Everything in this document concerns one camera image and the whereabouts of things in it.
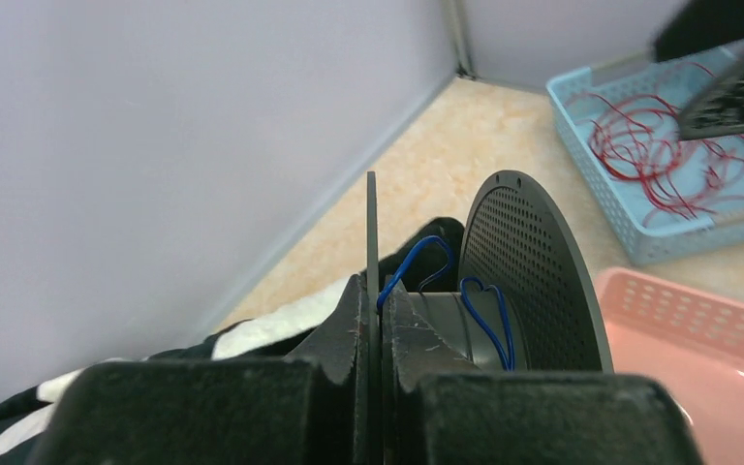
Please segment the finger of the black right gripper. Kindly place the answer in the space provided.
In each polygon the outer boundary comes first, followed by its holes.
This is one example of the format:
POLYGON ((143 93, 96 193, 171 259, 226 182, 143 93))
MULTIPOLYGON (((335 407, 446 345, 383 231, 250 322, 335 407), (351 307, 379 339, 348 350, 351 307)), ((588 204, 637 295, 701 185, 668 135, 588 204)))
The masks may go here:
MULTIPOLYGON (((657 62, 744 40, 744 1, 688 1, 652 43, 657 62)), ((675 117, 679 138, 744 134, 744 51, 675 117)))

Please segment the dark grey cable spool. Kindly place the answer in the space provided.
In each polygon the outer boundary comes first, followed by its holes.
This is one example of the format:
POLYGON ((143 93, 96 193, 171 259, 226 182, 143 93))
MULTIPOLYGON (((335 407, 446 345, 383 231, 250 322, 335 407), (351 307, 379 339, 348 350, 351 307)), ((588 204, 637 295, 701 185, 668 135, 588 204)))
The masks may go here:
POLYGON ((600 306, 564 215, 544 187, 501 170, 479 188, 459 254, 431 235, 381 278, 379 319, 397 287, 441 339, 495 371, 613 369, 600 306))

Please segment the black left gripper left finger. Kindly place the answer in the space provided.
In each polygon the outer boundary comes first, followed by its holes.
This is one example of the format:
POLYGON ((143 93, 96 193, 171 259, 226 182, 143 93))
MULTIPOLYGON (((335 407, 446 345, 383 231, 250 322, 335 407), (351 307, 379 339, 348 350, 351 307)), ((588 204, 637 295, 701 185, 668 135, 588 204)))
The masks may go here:
POLYGON ((60 400, 33 464, 364 464, 369 296, 352 277, 286 356, 105 362, 60 400))

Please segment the blue plastic basket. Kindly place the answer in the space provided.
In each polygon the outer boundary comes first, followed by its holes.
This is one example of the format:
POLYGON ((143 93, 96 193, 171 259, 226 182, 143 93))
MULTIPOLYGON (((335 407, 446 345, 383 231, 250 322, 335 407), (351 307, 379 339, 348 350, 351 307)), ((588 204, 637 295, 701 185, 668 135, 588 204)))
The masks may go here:
POLYGON ((634 264, 744 242, 744 135, 682 140, 675 117, 734 61, 717 47, 601 82, 546 86, 557 133, 634 264))

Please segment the pink plastic basket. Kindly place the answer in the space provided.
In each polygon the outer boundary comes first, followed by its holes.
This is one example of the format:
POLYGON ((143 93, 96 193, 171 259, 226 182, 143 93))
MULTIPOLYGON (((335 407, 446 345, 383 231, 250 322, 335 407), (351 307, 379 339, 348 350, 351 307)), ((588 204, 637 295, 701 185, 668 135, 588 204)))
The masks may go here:
POLYGON ((671 393, 708 464, 744 464, 744 303, 615 267, 595 283, 613 365, 671 393))

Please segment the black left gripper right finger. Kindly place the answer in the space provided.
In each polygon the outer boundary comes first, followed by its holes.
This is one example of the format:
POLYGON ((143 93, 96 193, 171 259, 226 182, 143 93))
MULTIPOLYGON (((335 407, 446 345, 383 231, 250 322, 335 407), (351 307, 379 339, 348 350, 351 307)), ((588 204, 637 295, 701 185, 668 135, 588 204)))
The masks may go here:
POLYGON ((699 464, 656 381, 592 371, 485 371, 397 287, 382 311, 387 464, 699 464))

